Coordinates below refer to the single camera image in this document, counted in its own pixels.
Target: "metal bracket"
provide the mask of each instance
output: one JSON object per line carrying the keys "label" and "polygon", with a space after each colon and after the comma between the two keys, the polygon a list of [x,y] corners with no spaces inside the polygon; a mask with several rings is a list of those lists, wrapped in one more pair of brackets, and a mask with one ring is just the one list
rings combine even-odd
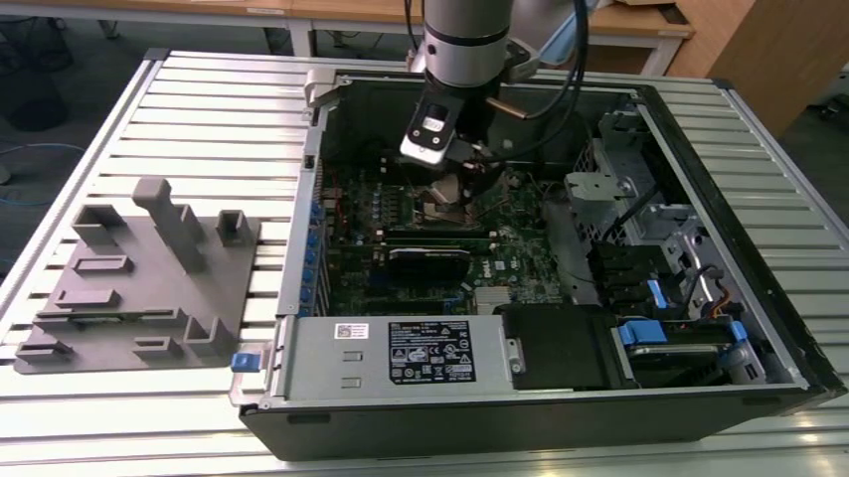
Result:
{"label": "metal bracket", "polygon": [[525,371],[525,359],[521,354],[521,341],[511,338],[507,340],[507,365],[509,372],[517,375]]}
{"label": "metal bracket", "polygon": [[334,99],[333,91],[342,85],[336,82],[334,69],[314,68],[306,72],[304,98],[308,107],[318,107]]}
{"label": "metal bracket", "polygon": [[572,172],[565,175],[565,187],[572,198],[591,202],[613,202],[624,197],[619,182],[600,172]]}

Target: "blue connector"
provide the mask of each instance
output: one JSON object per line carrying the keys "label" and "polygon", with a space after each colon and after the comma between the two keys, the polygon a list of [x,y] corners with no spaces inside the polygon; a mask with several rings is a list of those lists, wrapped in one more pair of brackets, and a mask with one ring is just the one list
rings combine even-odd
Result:
{"label": "blue connector", "polygon": [[656,320],[631,320],[619,326],[619,338],[624,346],[666,343],[666,333]]}
{"label": "blue connector", "polygon": [[306,234],[306,246],[309,248],[314,248],[318,246],[318,234],[316,234],[316,231],[309,231],[309,233]]}
{"label": "blue connector", "polygon": [[660,289],[660,283],[658,283],[658,280],[648,280],[648,289],[654,295],[654,304],[658,306],[658,309],[663,310],[668,308],[668,303],[663,296],[663,290]]}
{"label": "blue connector", "polygon": [[734,340],[736,342],[744,341],[747,339],[747,332],[744,331],[743,323],[739,321],[731,322],[731,334],[734,335]]}
{"label": "blue connector", "polygon": [[233,373],[258,373],[261,362],[262,357],[256,353],[236,353],[229,361],[229,369]]}

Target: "metal slat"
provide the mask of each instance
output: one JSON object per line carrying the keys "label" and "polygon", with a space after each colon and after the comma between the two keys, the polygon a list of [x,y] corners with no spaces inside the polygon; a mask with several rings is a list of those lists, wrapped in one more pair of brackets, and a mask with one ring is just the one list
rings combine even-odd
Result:
{"label": "metal slat", "polygon": [[724,191],[795,191],[783,176],[740,176],[732,173],[711,174],[719,189]]}
{"label": "metal slat", "polygon": [[141,107],[166,107],[172,109],[209,109],[226,111],[282,111],[300,112],[305,109],[302,99],[278,97],[222,97],[190,96],[186,94],[148,94]]}
{"label": "metal slat", "polygon": [[140,108],[133,123],[218,124],[232,126],[306,127],[300,112],[193,111],[190,109]]}
{"label": "metal slat", "polygon": [[811,211],[734,210],[746,228],[822,229],[819,216]]}
{"label": "metal slat", "polygon": [[692,147],[702,159],[746,159],[771,161],[768,153],[762,147],[750,147],[732,144],[698,144]]}
{"label": "metal slat", "polygon": [[735,211],[744,209],[810,210],[810,204],[796,192],[724,191],[723,196]]}
{"label": "metal slat", "polygon": [[198,126],[174,124],[129,124],[120,136],[124,139],[157,139],[230,142],[292,142],[302,144],[305,129],[241,126]]}
{"label": "metal slat", "polygon": [[302,159],[304,146],[293,144],[234,144],[121,139],[110,149],[114,156],[196,157],[198,159]]}
{"label": "metal slat", "polygon": [[277,84],[302,86],[306,75],[280,73],[200,72],[194,70],[160,70],[157,80],[188,82],[230,82],[234,84]]}
{"label": "metal slat", "polygon": [[743,159],[704,159],[704,167],[711,173],[734,173],[762,176],[783,176],[778,166],[770,161]]}
{"label": "metal slat", "polygon": [[775,229],[746,229],[754,245],[762,248],[839,248],[830,231],[792,231]]}
{"label": "metal slat", "polygon": [[747,132],[747,126],[739,119],[723,119],[718,117],[678,116],[678,125],[684,129],[703,129],[707,131],[742,131]]}
{"label": "metal slat", "polygon": [[723,106],[695,106],[691,104],[667,104],[670,112],[675,116],[688,117],[716,117],[726,119],[739,119],[740,117]]}
{"label": "metal slat", "polygon": [[834,258],[764,258],[766,264],[772,271],[806,269],[806,270],[822,270],[822,269],[840,269],[849,270],[849,257],[839,256]]}
{"label": "metal slat", "polygon": [[746,132],[706,131],[702,129],[684,129],[683,131],[694,146],[698,144],[759,144],[756,138]]}
{"label": "metal slat", "polygon": [[787,293],[787,298],[803,318],[849,317],[849,296],[844,293]]}
{"label": "metal slat", "polygon": [[304,89],[296,86],[232,84],[225,82],[154,81],[146,92],[200,96],[289,97],[302,99]]}
{"label": "metal slat", "polygon": [[236,161],[208,159],[174,159],[169,157],[109,157],[102,160],[101,174],[129,176],[164,176],[238,178],[265,177],[296,180],[301,162]]}
{"label": "metal slat", "polygon": [[718,94],[682,94],[679,92],[660,92],[663,102],[670,105],[690,104],[695,106],[728,107],[728,102]]}
{"label": "metal slat", "polygon": [[774,277],[780,288],[791,292],[842,291],[849,293],[849,271],[842,270],[810,270],[810,271],[776,271]]}

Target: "black cable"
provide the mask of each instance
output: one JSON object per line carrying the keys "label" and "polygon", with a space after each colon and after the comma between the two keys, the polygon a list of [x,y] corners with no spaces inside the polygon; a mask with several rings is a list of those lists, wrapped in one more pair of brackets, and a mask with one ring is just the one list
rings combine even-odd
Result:
{"label": "black cable", "polygon": [[636,202],[634,202],[634,204],[627,209],[627,211],[624,211],[624,214],[621,214],[621,216],[615,221],[612,221],[612,224],[609,224],[609,227],[607,228],[607,230],[600,236],[600,241],[607,241],[607,238],[609,237],[609,235],[615,232],[615,230],[619,227],[621,227],[621,225],[628,221],[628,219],[634,217],[634,215],[636,215],[636,213],[642,210],[642,208],[646,207],[646,204],[648,204],[648,201],[651,200],[651,198],[655,196],[658,192],[660,192],[660,186],[655,182],[654,186],[651,186],[651,189],[648,189],[648,191],[646,191],[646,193],[642,196],[639,196],[639,199],[636,199]]}
{"label": "black cable", "polygon": [[511,151],[504,155],[495,155],[491,158],[481,159],[483,162],[501,162],[511,159],[516,159],[525,154],[532,153],[547,144],[551,139],[553,139],[561,129],[565,126],[568,121],[568,117],[573,114],[573,110],[577,104],[577,96],[580,95],[580,85],[583,83],[583,74],[585,72],[585,57],[588,54],[588,13],[585,10],[585,4],[580,0],[573,0],[573,16],[575,16],[575,60],[573,67],[571,68],[571,72],[568,73],[568,77],[565,78],[565,83],[563,84],[563,89],[560,90],[561,95],[557,93],[556,98],[561,99],[565,95],[568,88],[571,87],[571,96],[568,98],[568,104],[565,107],[565,113],[563,114],[559,123],[556,124],[556,128],[552,132],[543,137],[540,140],[528,144],[525,147]]}
{"label": "black cable", "polygon": [[412,44],[412,51],[419,51],[419,44],[415,41],[415,35],[412,34],[412,0],[403,0],[403,17],[407,21],[407,35],[409,36],[409,43]]}
{"label": "black cable", "polygon": [[[583,18],[588,19],[588,11],[585,9],[585,0],[571,0],[571,4],[573,5],[573,18],[577,19],[580,16],[583,16]],[[575,44],[576,44],[577,41],[580,41],[576,28],[575,28],[573,36],[575,36]],[[553,109],[556,108],[556,105],[564,98],[567,91],[568,91],[568,79],[565,79],[565,81],[563,82],[561,89],[556,92],[556,95],[551,98],[551,101],[547,103],[547,105],[539,111],[528,114],[525,116],[525,120],[539,119],[540,117],[545,116],[549,112],[552,112]]]}
{"label": "black cable", "polygon": [[703,264],[698,270],[695,270],[695,276],[692,277],[692,281],[690,282],[690,286],[687,286],[687,292],[684,293],[684,301],[682,301],[680,305],[680,313],[678,314],[678,320],[683,320],[687,317],[687,311],[690,310],[690,301],[692,301],[692,295],[695,294],[695,288],[699,286],[699,278],[711,268],[718,269],[715,265],[711,263]]}

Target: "floor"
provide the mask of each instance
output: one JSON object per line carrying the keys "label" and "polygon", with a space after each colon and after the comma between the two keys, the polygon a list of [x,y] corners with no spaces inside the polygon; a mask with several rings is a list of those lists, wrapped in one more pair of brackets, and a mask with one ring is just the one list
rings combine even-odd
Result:
{"label": "floor", "polygon": [[[68,104],[70,118],[61,126],[41,133],[17,132],[0,119],[0,152],[6,147],[3,142],[58,142],[85,147],[148,48],[242,54],[269,52],[261,29],[121,22],[117,31],[120,37],[105,40],[94,21],[68,21],[64,36],[74,56],[74,64],[54,74],[54,82]],[[407,39],[403,36],[368,33],[347,35],[352,37],[344,39],[348,46],[334,48],[329,35],[318,33],[317,53],[345,58],[403,59],[407,48]],[[272,35],[272,44],[282,53],[290,50],[286,36],[285,32]],[[849,219],[849,188],[844,186],[844,178],[849,177],[846,122],[822,122],[815,111],[806,111],[780,140],[790,157],[843,221]],[[0,166],[13,175],[10,181],[0,185],[0,199],[49,202],[62,187],[78,156],[73,150],[53,148],[25,149],[0,155]],[[46,206],[0,204],[0,280],[46,209]]]}

